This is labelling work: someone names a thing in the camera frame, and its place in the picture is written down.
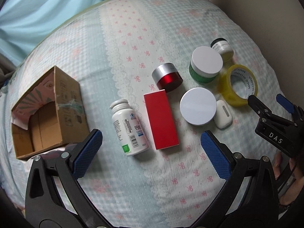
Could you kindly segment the person's right hand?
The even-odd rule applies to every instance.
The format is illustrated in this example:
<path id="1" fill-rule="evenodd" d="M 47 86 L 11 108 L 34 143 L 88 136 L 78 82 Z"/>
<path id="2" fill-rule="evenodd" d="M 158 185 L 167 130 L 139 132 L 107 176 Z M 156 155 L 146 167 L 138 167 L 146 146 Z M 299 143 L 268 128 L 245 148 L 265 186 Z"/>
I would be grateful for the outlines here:
<path id="1" fill-rule="evenodd" d="M 280 175 L 282 174 L 280 170 L 280 165 L 282 163 L 283 157 L 282 153 L 279 151 L 275 155 L 274 163 L 273 163 L 273 171 L 275 174 L 275 178 L 278 179 Z M 292 204 L 297 197 L 299 196 L 300 192 L 303 189 L 303 172 L 301 171 L 300 167 L 298 166 L 298 163 L 293 158 L 289 159 L 289 169 L 290 172 L 288 174 L 289 178 L 293 176 L 293 181 L 290 185 L 288 185 L 288 179 L 283 178 L 283 188 L 286 188 L 284 194 L 281 195 L 279 198 L 279 203 L 282 206 L 288 206 Z"/>

